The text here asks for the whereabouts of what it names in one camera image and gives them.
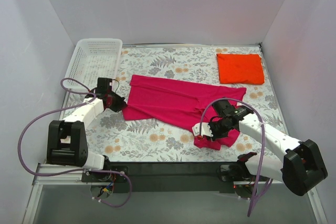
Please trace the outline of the white plastic basket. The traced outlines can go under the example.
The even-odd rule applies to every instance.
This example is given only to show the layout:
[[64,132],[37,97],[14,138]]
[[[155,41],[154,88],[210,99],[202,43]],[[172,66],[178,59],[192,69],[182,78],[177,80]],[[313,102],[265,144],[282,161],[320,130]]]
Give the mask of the white plastic basket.
[[123,42],[114,38],[88,38],[77,42],[66,78],[75,79],[92,89],[98,78],[115,79]]

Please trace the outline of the pink t shirt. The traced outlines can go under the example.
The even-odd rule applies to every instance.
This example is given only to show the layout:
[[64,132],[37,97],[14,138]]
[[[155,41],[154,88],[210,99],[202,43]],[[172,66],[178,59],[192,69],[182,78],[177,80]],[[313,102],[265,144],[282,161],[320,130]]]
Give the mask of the pink t shirt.
[[216,116],[207,105],[219,98],[230,98],[236,105],[246,88],[214,86],[195,82],[133,75],[128,105],[122,110],[126,121],[157,119],[191,131],[195,124],[205,124]]

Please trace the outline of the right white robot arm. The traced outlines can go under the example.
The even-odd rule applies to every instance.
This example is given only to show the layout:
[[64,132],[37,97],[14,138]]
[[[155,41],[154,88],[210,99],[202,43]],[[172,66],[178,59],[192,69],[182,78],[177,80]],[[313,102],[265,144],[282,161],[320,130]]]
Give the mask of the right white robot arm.
[[295,195],[303,196],[327,178],[327,168],[314,141],[301,141],[277,130],[246,103],[235,107],[221,98],[210,105],[219,119],[209,121],[206,136],[216,140],[237,130],[262,145],[259,154],[250,152],[238,158],[237,173],[242,180],[254,176],[278,180]]

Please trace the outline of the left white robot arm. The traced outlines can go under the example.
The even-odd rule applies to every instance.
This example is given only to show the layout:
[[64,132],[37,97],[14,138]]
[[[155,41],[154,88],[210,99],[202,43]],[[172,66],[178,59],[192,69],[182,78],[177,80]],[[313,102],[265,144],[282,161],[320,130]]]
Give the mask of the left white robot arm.
[[47,162],[52,165],[75,166],[93,170],[100,182],[111,178],[112,170],[106,158],[88,149],[86,128],[106,109],[120,112],[127,107],[125,98],[113,91],[115,79],[98,78],[89,90],[83,105],[61,121],[52,121],[48,129]]

